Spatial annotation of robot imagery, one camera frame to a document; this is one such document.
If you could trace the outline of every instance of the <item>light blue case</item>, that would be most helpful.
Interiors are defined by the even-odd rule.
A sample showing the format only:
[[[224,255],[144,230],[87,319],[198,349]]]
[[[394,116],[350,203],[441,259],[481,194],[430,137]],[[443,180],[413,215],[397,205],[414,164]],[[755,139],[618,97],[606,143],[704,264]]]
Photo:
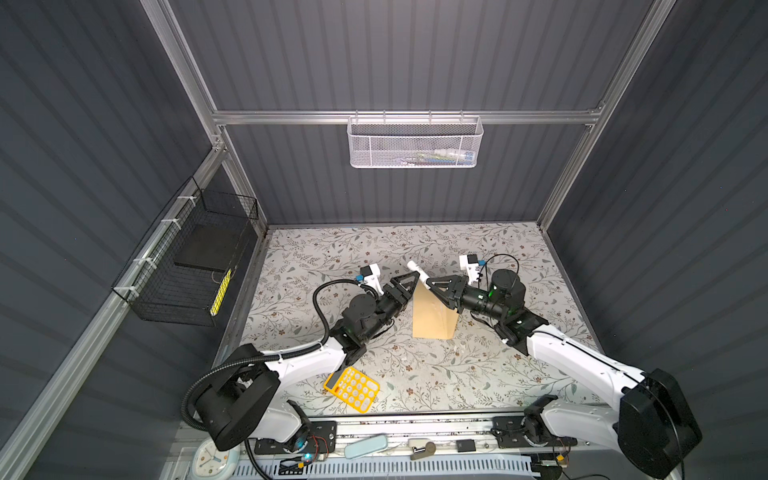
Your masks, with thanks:
[[[349,460],[355,458],[371,455],[372,453],[381,452],[386,450],[387,441],[386,435],[377,435],[375,437],[368,437],[365,440],[359,442],[350,443],[344,448],[344,456]]]

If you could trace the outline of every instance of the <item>white clock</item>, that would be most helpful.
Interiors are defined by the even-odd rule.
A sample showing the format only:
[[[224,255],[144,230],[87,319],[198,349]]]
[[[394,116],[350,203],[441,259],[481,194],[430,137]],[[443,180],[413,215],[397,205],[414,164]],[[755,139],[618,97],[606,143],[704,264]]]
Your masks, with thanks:
[[[225,480],[232,476],[240,460],[240,446],[222,452],[216,448],[214,441],[206,440],[195,452],[190,467],[192,480]]]

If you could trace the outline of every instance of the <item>dark gray back wall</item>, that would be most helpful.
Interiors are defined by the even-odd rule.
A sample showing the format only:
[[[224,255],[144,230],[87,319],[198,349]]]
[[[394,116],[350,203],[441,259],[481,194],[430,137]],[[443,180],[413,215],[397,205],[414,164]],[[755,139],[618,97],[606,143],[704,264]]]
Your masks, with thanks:
[[[607,353],[682,385],[690,478],[768,451],[766,25],[766,2],[678,2],[549,232]]]
[[[139,2],[0,2],[0,72],[2,444],[210,144]],[[66,465],[87,465],[107,437],[158,442],[148,412],[177,399],[152,385],[181,391],[185,380],[152,352],[197,368],[186,349],[207,356],[210,340],[126,322],[41,458],[67,429],[80,436]],[[126,445],[112,452],[137,454]]]
[[[597,107],[650,1],[171,4],[221,110],[469,111]],[[354,171],[342,127],[229,129],[272,224],[533,220],[583,131],[486,126],[476,168]]]
[[[270,224],[536,220],[581,125],[489,125],[475,168],[349,165],[337,125],[229,126]]]

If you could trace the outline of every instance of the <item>white mesh basket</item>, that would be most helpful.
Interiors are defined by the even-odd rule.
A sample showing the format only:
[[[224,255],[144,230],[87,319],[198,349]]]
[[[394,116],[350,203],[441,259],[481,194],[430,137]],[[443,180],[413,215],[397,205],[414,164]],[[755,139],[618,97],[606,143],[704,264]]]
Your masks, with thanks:
[[[479,117],[378,123],[350,117],[346,133],[355,168],[472,168],[483,130]]]

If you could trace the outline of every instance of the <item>yellow calculator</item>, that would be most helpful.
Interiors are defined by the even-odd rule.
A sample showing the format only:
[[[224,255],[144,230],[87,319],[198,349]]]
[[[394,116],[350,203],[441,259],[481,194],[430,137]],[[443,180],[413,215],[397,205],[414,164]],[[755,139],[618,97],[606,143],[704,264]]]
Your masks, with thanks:
[[[368,412],[379,393],[378,383],[351,366],[341,375],[331,375],[323,387],[360,413]]]

